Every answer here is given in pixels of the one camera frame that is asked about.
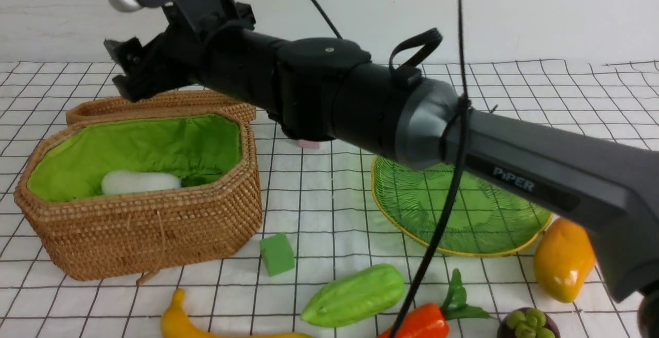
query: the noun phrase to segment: piper logo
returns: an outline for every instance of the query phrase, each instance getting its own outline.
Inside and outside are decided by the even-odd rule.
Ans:
[[[518,188],[522,188],[526,190],[527,192],[532,192],[533,188],[535,186],[534,183],[529,181],[528,179],[525,179],[523,177],[517,176],[517,174],[514,174],[513,172],[508,172],[502,168],[499,167],[494,167],[494,174],[495,177],[501,179],[502,181],[506,183],[512,183]]]

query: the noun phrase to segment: black cable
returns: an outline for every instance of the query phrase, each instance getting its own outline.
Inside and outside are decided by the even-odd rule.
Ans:
[[[311,0],[311,2],[314,4],[314,6],[318,10],[318,12],[320,12],[320,15],[323,16],[323,18],[325,19],[325,22],[327,22],[327,25],[332,29],[332,32],[334,32],[334,35],[336,35],[336,38],[343,39],[343,37],[341,37],[341,34],[339,33],[338,29],[336,29],[336,27],[332,23],[332,20],[330,20],[330,17],[327,16],[327,14],[325,14],[325,10],[323,10],[323,8],[320,6],[320,3],[318,3],[318,1],[316,1],[316,0]]]
[[[463,33],[463,23],[462,23],[462,0],[457,0],[457,2],[458,2],[458,36],[459,36],[459,49],[460,49],[460,69],[462,71],[463,94],[460,96],[458,111],[456,114],[457,117],[460,118],[460,139],[458,142],[455,169],[453,172],[453,177],[451,178],[451,186],[449,186],[449,192],[446,198],[446,202],[444,202],[444,207],[442,209],[442,214],[440,216],[440,222],[437,224],[437,227],[435,228],[435,234],[433,234],[432,239],[428,244],[426,253],[423,255],[423,258],[421,259],[421,265],[419,265],[417,274],[414,276],[414,280],[412,280],[412,284],[410,284],[410,290],[407,293],[405,300],[403,301],[403,305],[401,307],[400,312],[398,312],[398,315],[396,316],[396,320],[393,323],[393,326],[391,327],[391,335],[388,336],[387,338],[395,338],[396,334],[403,325],[403,321],[405,321],[405,317],[407,316],[407,312],[409,311],[409,308],[412,305],[412,301],[414,301],[414,296],[417,294],[417,291],[421,286],[421,282],[423,281],[423,278],[426,275],[426,272],[428,271],[428,266],[430,265],[432,258],[435,255],[437,247],[440,246],[440,242],[442,241],[442,236],[449,222],[449,216],[453,211],[455,197],[458,193],[460,187],[460,179],[462,178],[462,173],[464,170],[464,160],[466,158],[467,133],[469,131],[469,110],[470,110],[471,102],[469,101],[469,94],[466,89],[467,88],[466,73],[464,70],[464,33]],[[440,149],[441,146],[443,145],[444,136],[446,135],[447,131],[451,129],[454,122],[455,122],[454,119],[449,122],[442,138],[440,138]]]

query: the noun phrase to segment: mangosteen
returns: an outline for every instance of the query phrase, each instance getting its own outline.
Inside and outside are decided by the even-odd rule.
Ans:
[[[499,325],[496,338],[561,338],[556,323],[537,308],[511,312]]]

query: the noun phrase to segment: orange carrot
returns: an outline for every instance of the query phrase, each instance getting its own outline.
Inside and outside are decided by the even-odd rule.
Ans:
[[[391,328],[377,336],[389,338]],[[447,338],[449,324],[444,319],[442,310],[435,303],[428,303],[412,311],[405,320],[395,338]]]

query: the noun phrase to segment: robotic arm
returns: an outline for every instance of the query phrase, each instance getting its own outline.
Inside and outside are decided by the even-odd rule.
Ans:
[[[169,22],[144,46],[106,40],[127,100],[198,83],[264,109],[293,139],[341,139],[414,170],[456,163],[457,93],[416,68],[439,45],[436,31],[403,42],[386,67],[352,41],[256,33],[250,5],[234,0],[110,3],[162,8]],[[641,333],[659,336],[659,155],[473,109],[465,118],[464,169],[584,226],[612,298],[643,294]]]

